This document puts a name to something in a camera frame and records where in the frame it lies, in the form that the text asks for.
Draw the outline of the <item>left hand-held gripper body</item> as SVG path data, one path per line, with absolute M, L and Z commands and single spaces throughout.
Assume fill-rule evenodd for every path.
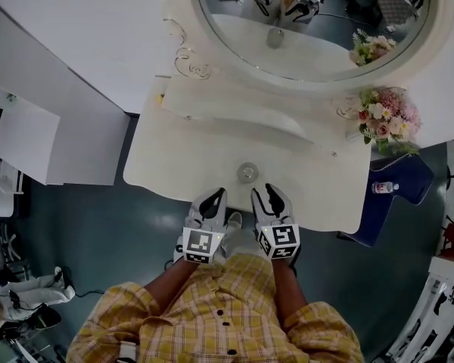
M 187 217 L 173 252 L 173 262 L 183 259 L 197 264 L 212 264 L 226 232 L 227 226 L 223 217 Z

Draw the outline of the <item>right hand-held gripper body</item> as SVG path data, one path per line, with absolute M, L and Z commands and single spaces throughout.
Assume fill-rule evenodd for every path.
M 270 222 L 257 222 L 257 242 L 269 261 L 284 260 L 289 267 L 300 252 L 300 229 L 292 217 L 285 216 Z

